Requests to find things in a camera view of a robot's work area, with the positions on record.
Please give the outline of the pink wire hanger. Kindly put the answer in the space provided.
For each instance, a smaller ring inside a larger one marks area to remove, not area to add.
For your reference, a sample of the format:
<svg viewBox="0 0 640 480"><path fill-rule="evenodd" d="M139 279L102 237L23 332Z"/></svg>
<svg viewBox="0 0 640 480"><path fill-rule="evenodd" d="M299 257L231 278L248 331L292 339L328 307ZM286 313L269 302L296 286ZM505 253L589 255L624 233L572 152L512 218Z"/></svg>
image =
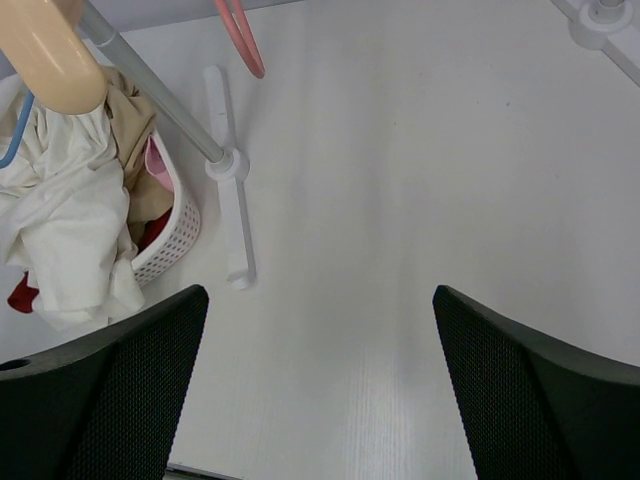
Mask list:
<svg viewBox="0 0 640 480"><path fill-rule="evenodd" d="M257 43L240 0L214 0L220 18L250 73L263 79L266 73Z"/></svg>

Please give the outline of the pink t shirt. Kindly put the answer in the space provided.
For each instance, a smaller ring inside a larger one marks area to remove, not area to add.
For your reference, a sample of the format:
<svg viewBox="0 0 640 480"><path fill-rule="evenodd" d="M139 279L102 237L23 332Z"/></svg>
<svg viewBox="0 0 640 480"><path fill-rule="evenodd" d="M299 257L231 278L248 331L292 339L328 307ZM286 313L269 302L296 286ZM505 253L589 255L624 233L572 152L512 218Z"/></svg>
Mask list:
<svg viewBox="0 0 640 480"><path fill-rule="evenodd" d="M152 136L150 136L146 142L144 164L146 171L155 178L165 190L174 192L171 175Z"/></svg>

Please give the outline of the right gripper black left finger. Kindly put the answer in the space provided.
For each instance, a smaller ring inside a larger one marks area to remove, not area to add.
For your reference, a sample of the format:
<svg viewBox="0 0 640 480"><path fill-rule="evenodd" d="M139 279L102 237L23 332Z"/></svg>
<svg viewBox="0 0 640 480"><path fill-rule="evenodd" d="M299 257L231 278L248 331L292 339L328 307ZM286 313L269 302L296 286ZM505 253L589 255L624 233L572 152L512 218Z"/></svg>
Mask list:
<svg viewBox="0 0 640 480"><path fill-rule="evenodd" d="M4 479L161 479L209 296L193 285L131 317L1 365Z"/></svg>

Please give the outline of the cream white t shirt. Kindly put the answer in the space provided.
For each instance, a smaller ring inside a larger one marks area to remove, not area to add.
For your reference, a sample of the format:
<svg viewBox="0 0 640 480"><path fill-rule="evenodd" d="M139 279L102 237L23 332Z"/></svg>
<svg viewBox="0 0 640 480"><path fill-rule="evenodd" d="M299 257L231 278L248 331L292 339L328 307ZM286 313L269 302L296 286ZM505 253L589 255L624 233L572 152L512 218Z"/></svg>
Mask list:
<svg viewBox="0 0 640 480"><path fill-rule="evenodd" d="M144 306L128 210L104 109L64 115L33 103L1 170L1 262L26 272L32 308L54 328L100 328Z"/></svg>

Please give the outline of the light blue wire hanger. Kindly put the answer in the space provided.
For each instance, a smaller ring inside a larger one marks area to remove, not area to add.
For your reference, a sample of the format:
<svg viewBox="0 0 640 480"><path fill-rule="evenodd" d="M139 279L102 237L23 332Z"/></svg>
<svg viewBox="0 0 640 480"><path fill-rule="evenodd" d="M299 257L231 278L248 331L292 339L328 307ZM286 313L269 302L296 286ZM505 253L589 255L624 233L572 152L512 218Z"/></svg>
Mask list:
<svg viewBox="0 0 640 480"><path fill-rule="evenodd" d="M23 102L23 106L22 109L20 111L20 115L18 117L13 135L11 137L9 146L7 151L5 152L5 155L1 158L0 161L0 168L4 169L6 167L8 167L14 160L19 146L21 144L29 117L30 117L30 113L31 113L31 109L33 107L33 103L34 103L35 97L33 95L33 93L28 90L26 95L25 95L25 99Z"/></svg>

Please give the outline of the beige plastic hanger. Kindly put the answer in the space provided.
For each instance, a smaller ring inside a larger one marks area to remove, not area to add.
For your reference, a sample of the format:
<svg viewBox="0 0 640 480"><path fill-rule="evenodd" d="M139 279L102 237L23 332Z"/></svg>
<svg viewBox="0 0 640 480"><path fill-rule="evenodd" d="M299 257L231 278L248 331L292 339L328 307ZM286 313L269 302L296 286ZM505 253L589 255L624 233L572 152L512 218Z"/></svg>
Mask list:
<svg viewBox="0 0 640 480"><path fill-rule="evenodd" d="M82 1L1 3L1 50L46 108L67 115L93 111L106 97L101 67L76 34Z"/></svg>

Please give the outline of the beige t shirt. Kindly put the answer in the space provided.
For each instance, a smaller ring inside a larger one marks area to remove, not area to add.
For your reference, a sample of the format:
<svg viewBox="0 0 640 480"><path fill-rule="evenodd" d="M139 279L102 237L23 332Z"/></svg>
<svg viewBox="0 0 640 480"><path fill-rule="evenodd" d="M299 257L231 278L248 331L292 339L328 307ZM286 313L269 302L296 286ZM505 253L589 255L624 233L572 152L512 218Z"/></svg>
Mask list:
<svg viewBox="0 0 640 480"><path fill-rule="evenodd" d="M155 129L156 111L143 92L119 70L104 66L102 72L107 81L104 107L130 198L127 225L133 242L139 244L146 224L158 220L173 206L173 193L145 167L145 151Z"/></svg>

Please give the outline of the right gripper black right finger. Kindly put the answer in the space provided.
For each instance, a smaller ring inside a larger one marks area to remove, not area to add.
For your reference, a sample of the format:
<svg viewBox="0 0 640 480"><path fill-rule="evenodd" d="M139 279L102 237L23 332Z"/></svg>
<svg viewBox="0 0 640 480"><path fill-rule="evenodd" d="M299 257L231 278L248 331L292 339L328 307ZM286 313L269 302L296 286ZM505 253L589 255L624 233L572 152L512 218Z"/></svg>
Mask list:
<svg viewBox="0 0 640 480"><path fill-rule="evenodd" d="M639 369L440 285L433 308L480 479L636 479Z"/></svg>

